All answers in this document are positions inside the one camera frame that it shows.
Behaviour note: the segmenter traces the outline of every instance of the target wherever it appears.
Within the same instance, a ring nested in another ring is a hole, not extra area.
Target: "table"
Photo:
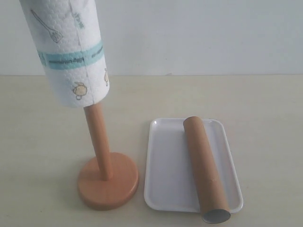
[[[139,188],[119,209],[94,211],[76,178],[94,156],[82,109],[62,107],[45,77],[0,77],[2,227],[198,227],[199,214],[144,202],[150,122],[197,115],[225,126],[244,207],[222,227],[303,222],[303,76],[110,77],[103,100],[112,151],[138,165]]]

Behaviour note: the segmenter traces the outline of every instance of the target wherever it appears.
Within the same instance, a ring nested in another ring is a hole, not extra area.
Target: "paper towel roll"
[[[20,0],[41,63],[63,105],[102,100],[109,81],[94,0]]]

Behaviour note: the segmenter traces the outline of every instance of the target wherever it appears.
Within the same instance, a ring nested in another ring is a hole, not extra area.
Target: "white tray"
[[[159,118],[151,122],[144,199],[154,210],[200,212],[184,120]],[[231,213],[236,213],[243,207],[243,197],[224,127],[212,119],[203,119],[203,123]]]

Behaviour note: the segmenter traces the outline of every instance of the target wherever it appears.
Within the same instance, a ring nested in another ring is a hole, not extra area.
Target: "wooden paper towel holder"
[[[80,197],[95,210],[118,208],[127,203],[137,190],[137,166],[128,156],[109,152],[101,103],[85,107],[84,112],[96,157],[80,171]]]

